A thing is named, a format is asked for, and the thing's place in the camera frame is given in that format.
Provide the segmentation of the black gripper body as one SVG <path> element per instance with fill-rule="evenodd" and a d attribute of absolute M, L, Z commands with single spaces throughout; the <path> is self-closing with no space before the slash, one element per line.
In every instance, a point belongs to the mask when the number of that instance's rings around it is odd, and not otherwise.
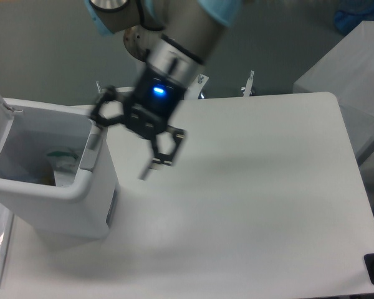
<path fill-rule="evenodd" d="M 144 139 L 164 132 L 186 88 L 145 67 L 134 91 L 123 103 L 125 126 Z"/>

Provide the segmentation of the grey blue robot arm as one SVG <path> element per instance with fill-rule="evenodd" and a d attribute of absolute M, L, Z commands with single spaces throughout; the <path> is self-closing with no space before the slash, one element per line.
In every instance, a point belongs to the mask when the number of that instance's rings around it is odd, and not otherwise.
<path fill-rule="evenodd" d="M 110 36 L 142 26 L 159 34 L 144 52 L 144 69 L 133 91 L 114 86 L 99 93 L 90 118 L 101 128 L 121 124 L 151 144 L 147 170 L 171 166 L 185 139 L 170 124 L 186 92 L 231 27 L 241 1 L 87 1 L 98 31 Z"/>

